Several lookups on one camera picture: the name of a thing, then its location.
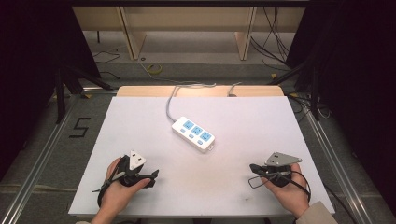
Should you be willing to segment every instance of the white cable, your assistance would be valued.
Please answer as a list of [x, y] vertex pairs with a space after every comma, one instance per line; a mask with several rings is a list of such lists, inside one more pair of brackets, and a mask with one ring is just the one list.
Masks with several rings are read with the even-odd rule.
[[171, 103], [172, 97], [175, 95], [175, 91], [179, 88], [211, 88], [215, 87], [216, 83], [208, 85], [204, 83], [199, 83], [199, 84], [190, 84], [190, 85], [176, 85], [172, 91], [172, 94], [169, 96], [168, 101], [166, 102], [166, 116], [171, 119], [173, 122], [176, 122], [176, 119], [172, 118], [172, 116], [169, 113], [169, 105]]
[[320, 101], [320, 97], [318, 97], [318, 103], [317, 103], [318, 112], [323, 118], [328, 119], [330, 117], [330, 114], [332, 113], [332, 111], [329, 109], [329, 114], [327, 116], [323, 115], [319, 109], [319, 101]]
[[230, 96], [231, 91], [233, 90], [233, 88], [234, 88], [236, 85], [239, 85], [239, 84], [241, 84], [241, 83], [242, 83], [242, 82], [237, 82], [237, 83], [233, 84], [233, 85], [231, 86], [231, 88], [228, 90], [227, 97]]

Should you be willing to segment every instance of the black wire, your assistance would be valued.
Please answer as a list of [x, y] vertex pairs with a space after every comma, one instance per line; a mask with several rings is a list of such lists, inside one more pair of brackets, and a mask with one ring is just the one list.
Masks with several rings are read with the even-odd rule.
[[100, 73], [107, 73], [107, 74], [110, 74], [111, 76], [115, 77], [116, 79], [120, 79], [120, 77], [112, 74], [111, 72], [100, 72]]
[[307, 106], [307, 107], [310, 107], [310, 106], [311, 106], [310, 104], [307, 104], [307, 103], [305, 102], [305, 101], [306, 101], [305, 98], [298, 97], [298, 96], [292, 96], [291, 94], [285, 94], [285, 95], [286, 95], [288, 98], [290, 98], [290, 99], [292, 99], [292, 100], [298, 102], [300, 105], [304, 105], [304, 106]]
[[294, 114], [298, 114], [298, 113], [300, 113], [300, 112], [303, 111], [304, 108], [303, 108], [303, 106], [301, 105], [300, 101], [298, 101], [297, 99], [294, 99], [294, 97], [292, 97], [292, 96], [290, 96], [290, 95], [287, 95], [287, 97], [288, 97], [288, 99], [291, 99], [291, 100], [297, 102], [298, 105], [300, 106], [300, 109], [299, 109], [298, 111], [294, 111], [294, 110], [293, 110], [293, 113], [294, 113]]
[[332, 196], [334, 196], [334, 198], [341, 204], [341, 206], [343, 206], [343, 208], [346, 210], [347, 214], [349, 215], [349, 217], [352, 219], [352, 222], [354, 224], [358, 224], [358, 222], [356, 221], [356, 219], [352, 216], [352, 214], [349, 212], [349, 210], [347, 209], [347, 207], [343, 204], [343, 202], [341, 202], [341, 199], [338, 198], [337, 195], [335, 195], [335, 193], [325, 184], [323, 183], [323, 186], [332, 194]]
[[278, 20], [277, 20], [277, 14], [278, 14], [278, 7], [275, 7], [275, 8], [274, 8], [274, 22], [273, 22], [272, 25], [271, 25], [270, 19], [268, 18], [268, 14], [267, 14], [267, 12], [266, 12], [266, 10], [265, 10], [265, 7], [263, 7], [262, 9], [263, 9], [264, 14], [265, 14], [265, 17], [266, 17], [266, 19], [267, 19], [267, 21], [268, 21], [268, 24], [270, 25], [270, 28], [271, 28], [270, 34], [271, 34], [271, 33], [274, 34], [274, 37], [276, 38], [276, 44], [277, 44], [277, 49], [279, 50], [279, 54], [281, 55], [282, 59], [285, 61], [285, 58], [284, 58], [283, 54], [286, 55], [286, 57], [287, 57], [287, 56], [288, 56], [288, 53], [286, 53], [286, 51], [289, 52], [289, 50], [288, 50], [288, 48], [286, 48], [286, 46], [283, 44], [283, 41], [282, 41], [282, 39], [280, 38], [280, 35], [279, 35], [278, 32], [277, 32], [277, 22], [278, 22]]
[[[270, 175], [271, 177], [269, 179], [267, 179], [267, 181], [271, 181], [272, 179], [275, 179], [277, 177], [277, 174], [268, 174], [268, 175]], [[256, 178], [266, 177], [268, 175], [258, 175], [258, 176], [250, 178], [247, 182], [249, 183], [251, 188], [256, 189], [256, 188], [259, 188], [259, 187], [263, 186], [264, 183], [261, 183], [259, 186], [253, 187], [251, 185], [250, 181], [253, 180], [253, 179], [256, 179]]]
[[268, 49], [265, 49], [264, 46], [263, 46], [263, 47], [260, 46], [260, 44], [259, 44], [253, 37], [251, 37], [251, 40], [253, 40], [254, 44], [257, 45], [257, 47], [256, 47], [256, 46], [254, 46], [254, 44], [253, 44], [252, 42], [250, 42], [250, 43], [252, 44], [253, 48], [254, 48], [255, 50], [257, 50], [259, 53], [261, 53], [262, 56], [265, 56], [265, 57], [271, 58], [271, 59], [275, 59], [275, 60], [279, 61], [280, 63], [283, 63], [283, 64], [286, 65], [286, 63], [285, 63], [284, 61], [282, 61], [282, 60], [280, 60], [279, 58], [277, 58], [277, 57], [276, 57], [273, 53], [271, 53]]
[[281, 175], [280, 177], [289, 181], [291, 184], [295, 185], [297, 188], [301, 189], [303, 192], [306, 193], [306, 195], [308, 196], [308, 202], [311, 201], [311, 187], [309, 187], [308, 181], [306, 180], [305, 176], [303, 176], [303, 174], [296, 172], [296, 171], [291, 171], [292, 173], [296, 173], [299, 174], [300, 176], [303, 177], [303, 179], [306, 182], [306, 185], [308, 186], [308, 189], [304, 188], [303, 186], [301, 186], [300, 184], [296, 183], [294, 180], [286, 178], [285, 176]]
[[102, 185], [102, 187], [101, 187], [99, 190], [93, 191], [93, 192], [99, 191], [98, 200], [97, 200], [99, 207], [102, 205], [102, 198], [103, 198], [103, 196], [105, 195], [106, 190], [108, 189], [108, 187], [110, 187], [111, 183], [114, 182], [113, 177], [114, 177], [114, 175], [116, 174], [116, 172], [119, 170], [119, 165], [120, 165], [124, 160], [125, 160], [124, 158], [121, 158], [121, 159], [119, 160], [119, 162], [117, 162], [117, 165], [116, 165], [116, 167], [114, 168], [113, 172], [111, 173], [110, 178], [107, 179], [107, 180], [105, 181], [105, 183]]
[[107, 52], [107, 51], [100, 51], [99, 53], [92, 55], [92, 57], [94, 58], [94, 57], [98, 56], [101, 53], [107, 53], [107, 54], [110, 54], [110, 55], [115, 55], [116, 57], [113, 58], [113, 59], [110, 59], [108, 61], [105, 61], [105, 62], [96, 62], [96, 63], [108, 63], [108, 62], [111, 62], [111, 61], [114, 61], [114, 60], [118, 59], [121, 56], [120, 54], [116, 54], [116, 53], [110, 53], [110, 52]]
[[300, 117], [300, 119], [299, 120], [297, 120], [297, 123], [300, 123], [300, 121], [303, 119], [303, 118], [305, 118], [305, 116], [308, 114], [308, 112], [309, 111], [311, 111], [311, 110], [306, 110], [306, 112], [304, 113], [304, 115], [302, 116], [302, 117]]

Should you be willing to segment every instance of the finger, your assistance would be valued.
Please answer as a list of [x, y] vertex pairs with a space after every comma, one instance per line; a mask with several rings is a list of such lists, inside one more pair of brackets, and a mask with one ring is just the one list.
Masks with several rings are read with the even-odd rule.
[[301, 172], [301, 168], [300, 168], [300, 165], [298, 163], [293, 163], [290, 166], [290, 168], [291, 168], [292, 171], [295, 171], [295, 172], [298, 172], [298, 173]]
[[265, 177], [262, 177], [262, 183], [264, 184], [265, 187], [267, 187], [272, 192], [274, 192], [274, 190], [277, 188], [277, 186], [275, 184], [273, 184], [271, 181], [269, 181]]
[[292, 173], [291, 174], [291, 179], [294, 180], [295, 182], [299, 183], [300, 185], [302, 185], [303, 187], [306, 185], [304, 178], [300, 175], [301, 172], [301, 168], [300, 165], [298, 163], [294, 163], [290, 166], [291, 170], [294, 172], [298, 172], [297, 173]]
[[135, 185], [131, 186], [131, 187], [130, 187], [130, 190], [131, 190], [133, 193], [136, 193], [136, 192], [138, 192], [139, 190], [143, 189], [150, 181], [151, 181], [150, 178], [142, 179], [142, 180], [140, 180], [139, 182], [137, 182]]
[[113, 173], [114, 169], [116, 168], [117, 164], [119, 163], [121, 157], [115, 159], [111, 164], [107, 167], [106, 179], [109, 179], [111, 174]]

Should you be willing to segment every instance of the power strip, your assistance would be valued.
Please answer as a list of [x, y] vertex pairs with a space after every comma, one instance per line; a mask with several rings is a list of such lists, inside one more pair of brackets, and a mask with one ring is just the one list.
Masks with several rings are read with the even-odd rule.
[[172, 130], [204, 153], [212, 150], [215, 144], [215, 136], [213, 134], [185, 117], [178, 119], [172, 125]]

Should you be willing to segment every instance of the cable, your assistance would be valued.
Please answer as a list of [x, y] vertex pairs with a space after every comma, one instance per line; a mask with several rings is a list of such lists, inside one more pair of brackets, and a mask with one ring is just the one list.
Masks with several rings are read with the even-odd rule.
[[124, 160], [125, 160], [125, 157], [121, 158], [119, 160], [119, 162], [117, 162], [117, 165], [114, 168], [113, 172], [111, 173], [110, 178], [105, 181], [105, 183], [102, 185], [101, 188], [93, 191], [93, 192], [98, 192], [99, 191], [98, 200], [97, 200], [99, 207], [102, 205], [102, 198], [105, 195], [105, 192], [108, 189], [108, 187], [110, 187], [110, 185], [114, 181], [116, 181], [118, 178], [120, 178], [119, 175], [116, 175], [116, 172], [119, 170], [119, 166]]
[[334, 196], [334, 198], [341, 204], [341, 206], [343, 206], [343, 208], [346, 210], [347, 214], [349, 215], [349, 217], [352, 219], [352, 222], [354, 224], [358, 224], [358, 222], [356, 221], [356, 219], [352, 216], [352, 214], [349, 212], [349, 210], [347, 209], [347, 207], [343, 204], [343, 202], [341, 202], [341, 199], [338, 198], [338, 196], [324, 183], [323, 186], [324, 188], [326, 188], [331, 194], [332, 196]]
[[172, 116], [169, 113], [169, 105], [171, 103], [171, 100], [175, 94], [175, 91], [177, 88], [194, 88], [194, 87], [198, 87], [198, 88], [211, 88], [211, 87], [215, 87], [216, 83], [208, 85], [208, 84], [204, 84], [204, 83], [199, 83], [199, 84], [190, 84], [190, 85], [176, 85], [172, 91], [172, 94], [170, 95], [168, 101], [166, 102], [166, 116], [171, 119], [173, 122], [176, 122], [177, 120], [172, 118]]
[[317, 103], [317, 109], [319, 114], [324, 118], [324, 119], [328, 119], [330, 117], [330, 114], [332, 113], [332, 111], [329, 109], [329, 113], [327, 115], [323, 115], [322, 112], [320, 111], [319, 108], [319, 102], [320, 102], [320, 97], [318, 98], [318, 103]]
[[289, 97], [290, 99], [294, 100], [295, 102], [298, 102], [300, 105], [304, 105], [306, 107], [311, 107], [311, 105], [309, 104], [309, 102], [306, 101], [305, 98], [298, 97], [298, 96], [292, 96], [291, 94], [286, 94], [286, 96]]
[[299, 120], [297, 120], [297, 123], [300, 123], [300, 121], [301, 121], [303, 118], [305, 118], [305, 116], [309, 113], [309, 111], [311, 111], [311, 110], [307, 109], [306, 112], [304, 113], [304, 115], [303, 115], [302, 117], [300, 117]]
[[298, 111], [294, 111], [294, 110], [293, 110], [293, 113], [294, 113], [294, 114], [298, 114], [298, 113], [300, 113], [300, 112], [303, 111], [304, 108], [303, 108], [303, 106], [301, 105], [301, 102], [300, 102], [300, 101], [298, 101], [297, 99], [295, 99], [293, 96], [290, 96], [290, 95], [287, 95], [287, 97], [288, 97], [288, 99], [291, 99], [291, 100], [297, 102], [298, 105], [300, 106], [300, 109], [299, 109]]
[[[294, 180], [285, 177], [285, 174], [284, 174], [284, 173], [287, 173], [287, 174], [295, 173], [295, 174], [298, 174], [298, 175], [302, 176], [303, 179], [304, 179], [304, 181], [305, 181], [305, 183], [306, 183], [306, 185], [308, 186], [308, 189], [304, 188], [303, 186], [301, 186], [300, 184], [298, 184], [298, 183], [295, 182]], [[270, 177], [269, 179], [267, 179], [267, 181], [265, 181], [264, 183], [260, 184], [259, 186], [253, 187], [253, 186], [251, 185], [251, 183], [250, 183], [250, 181], [253, 180], [253, 179], [255, 179], [255, 178], [258, 178], [258, 177], [267, 177], [267, 176], [271, 176], [271, 177]], [[272, 174], [267, 174], [267, 175], [258, 175], [258, 176], [255, 176], [255, 177], [250, 178], [250, 179], [248, 180], [248, 183], [249, 183], [249, 185], [250, 185], [251, 188], [256, 189], [256, 188], [261, 187], [262, 185], [266, 184], [268, 181], [271, 181], [271, 180], [274, 179], [274, 178], [283, 178], [283, 179], [287, 180], [289, 183], [293, 184], [294, 186], [296, 186], [297, 188], [299, 188], [300, 190], [302, 190], [303, 192], [305, 192], [305, 194], [306, 194], [307, 197], [308, 197], [308, 202], [311, 201], [311, 187], [309, 186], [308, 180], [305, 178], [305, 176], [304, 176], [303, 174], [301, 174], [300, 172], [297, 172], [297, 171], [277, 172], [277, 173], [272, 173]]]
[[179, 84], [183, 84], [183, 83], [203, 84], [202, 82], [198, 82], [198, 81], [176, 81], [176, 80], [167, 79], [167, 78], [153, 77], [153, 76], [151, 75], [151, 73], [148, 71], [148, 69], [147, 69], [142, 63], [140, 63], [140, 66], [142, 66], [143, 69], [145, 70], [145, 72], [146, 72], [152, 79], [154, 79], [154, 80], [169, 81], [169, 82], [179, 83]]
[[251, 44], [254, 43], [254, 44], [257, 45], [257, 46], [254, 46], [254, 45], [252, 44], [253, 48], [254, 48], [255, 50], [257, 50], [258, 52], [260, 52], [260, 53], [262, 54], [262, 56], [265, 56], [265, 57], [271, 58], [271, 59], [275, 59], [275, 60], [279, 61], [280, 63], [283, 63], [283, 64], [286, 65], [286, 63], [285, 63], [284, 61], [282, 61], [281, 59], [279, 59], [278, 57], [276, 57], [275, 54], [271, 53], [268, 49], [265, 49], [264, 46], [260, 46], [260, 44], [259, 44], [253, 37], [251, 37], [251, 40], [253, 40], [253, 42], [250, 42]]
[[267, 12], [265, 10], [265, 7], [263, 7], [262, 9], [263, 9], [265, 17], [266, 17], [266, 19], [268, 21], [268, 24], [269, 24], [269, 26], [271, 28], [270, 34], [271, 33], [274, 34], [274, 37], [276, 38], [276, 44], [277, 44], [277, 48], [279, 50], [279, 54], [281, 55], [283, 61], [285, 61], [285, 57], [283, 55], [285, 55], [287, 57], [288, 54], [285, 51], [289, 52], [289, 50], [283, 44], [283, 42], [282, 42], [282, 40], [280, 38], [280, 35], [277, 32], [277, 23], [278, 23], [277, 14], [278, 14], [279, 8], [278, 7], [274, 7], [274, 21], [273, 21], [272, 25], [271, 25], [270, 19], [268, 18], [268, 14], [267, 14]]
[[228, 90], [228, 92], [227, 92], [227, 97], [230, 97], [231, 96], [231, 91], [233, 90], [233, 88], [236, 86], [236, 85], [239, 85], [239, 84], [241, 84], [242, 82], [237, 82], [237, 83], [234, 83], [231, 87], [230, 87], [230, 89]]
[[111, 76], [115, 77], [116, 79], [120, 79], [120, 77], [112, 74], [111, 72], [100, 72], [100, 73], [107, 73], [107, 74], [110, 74]]
[[120, 54], [110, 53], [110, 52], [106, 52], [106, 51], [100, 51], [99, 53], [92, 55], [92, 57], [94, 58], [94, 57], [98, 56], [101, 53], [107, 53], [107, 54], [110, 54], [110, 55], [116, 55], [116, 57], [113, 58], [113, 59], [107, 60], [105, 62], [96, 62], [96, 63], [108, 63], [108, 62], [111, 62], [111, 61], [114, 61], [114, 60], [118, 59], [121, 56]]

